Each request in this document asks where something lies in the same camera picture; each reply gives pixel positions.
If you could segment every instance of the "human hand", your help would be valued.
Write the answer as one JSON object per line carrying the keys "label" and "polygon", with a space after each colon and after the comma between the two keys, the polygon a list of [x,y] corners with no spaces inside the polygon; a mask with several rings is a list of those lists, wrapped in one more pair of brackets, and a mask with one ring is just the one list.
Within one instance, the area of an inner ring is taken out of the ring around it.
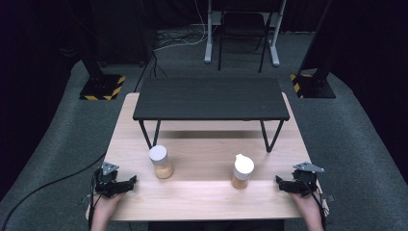
{"label": "human hand", "polygon": [[108,222],[111,219],[112,214],[115,212],[117,204],[125,194],[126,192],[115,194],[111,196],[111,198],[103,195],[93,196],[95,210],[93,212],[91,231],[104,231],[107,229]]}
{"label": "human hand", "polygon": [[[288,194],[296,203],[297,209],[306,221],[306,225],[309,231],[323,231],[321,224],[320,208],[311,194],[301,196],[300,194],[290,193]],[[319,193],[314,192],[317,199],[319,199]]]}

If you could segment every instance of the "wood grain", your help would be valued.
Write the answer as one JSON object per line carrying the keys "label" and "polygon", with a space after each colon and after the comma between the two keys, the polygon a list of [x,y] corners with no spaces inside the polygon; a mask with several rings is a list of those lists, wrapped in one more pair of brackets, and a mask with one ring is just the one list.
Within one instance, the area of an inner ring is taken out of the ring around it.
{"label": "wood grain", "polygon": [[[138,176],[120,202],[113,220],[202,220],[300,218],[290,197],[278,189],[275,175],[292,180],[293,165],[310,162],[286,95],[290,120],[266,152],[259,121],[162,121],[158,144],[167,148],[174,166],[158,179],[148,147],[132,116],[138,93],[126,96],[106,155],[119,166],[117,181]],[[266,122],[271,137],[278,121]],[[145,121],[154,136],[155,121]],[[255,168],[245,189],[231,184],[235,156],[242,153]]]}

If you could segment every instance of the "black chair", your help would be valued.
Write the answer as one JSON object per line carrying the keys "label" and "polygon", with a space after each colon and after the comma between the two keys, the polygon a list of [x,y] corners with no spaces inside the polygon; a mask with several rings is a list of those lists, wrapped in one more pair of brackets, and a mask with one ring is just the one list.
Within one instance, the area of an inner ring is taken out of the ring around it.
{"label": "black chair", "polygon": [[[277,9],[277,0],[270,0],[268,6],[255,4],[253,0],[224,0],[222,2],[218,70],[221,70],[222,44],[225,39],[258,39],[257,50],[264,39],[261,64],[259,72],[262,71],[265,50],[268,46],[268,33],[272,14]],[[267,21],[261,13],[268,13]]]}

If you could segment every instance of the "jar lid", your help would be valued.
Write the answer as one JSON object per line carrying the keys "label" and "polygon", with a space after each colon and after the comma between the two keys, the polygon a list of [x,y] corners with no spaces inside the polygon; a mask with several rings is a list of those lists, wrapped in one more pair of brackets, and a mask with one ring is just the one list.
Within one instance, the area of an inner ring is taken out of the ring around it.
{"label": "jar lid", "polygon": [[162,145],[156,145],[149,150],[149,157],[153,164],[165,164],[167,161],[167,149]]}
{"label": "jar lid", "polygon": [[238,154],[235,161],[234,175],[240,180],[247,180],[254,167],[254,162],[250,158]]}

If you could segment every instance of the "jar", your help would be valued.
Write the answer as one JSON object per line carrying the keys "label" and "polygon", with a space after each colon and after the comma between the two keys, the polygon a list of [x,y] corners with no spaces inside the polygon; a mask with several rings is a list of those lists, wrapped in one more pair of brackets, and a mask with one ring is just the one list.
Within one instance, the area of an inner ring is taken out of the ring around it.
{"label": "jar", "polygon": [[237,189],[246,188],[253,169],[254,162],[250,158],[243,156],[243,154],[238,154],[234,164],[232,185]]}
{"label": "jar", "polygon": [[167,156],[167,149],[156,145],[149,150],[149,157],[154,166],[154,173],[159,179],[166,179],[173,173],[173,165]]}

